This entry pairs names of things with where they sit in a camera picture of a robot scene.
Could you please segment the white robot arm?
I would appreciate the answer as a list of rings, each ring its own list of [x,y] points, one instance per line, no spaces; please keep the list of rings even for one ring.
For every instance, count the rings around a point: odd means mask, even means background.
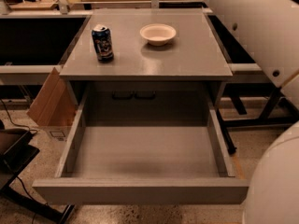
[[[87,0],[59,0],[68,5]],[[204,0],[293,105],[298,105],[299,14],[292,0]],[[299,122],[265,151],[242,224],[299,224]]]

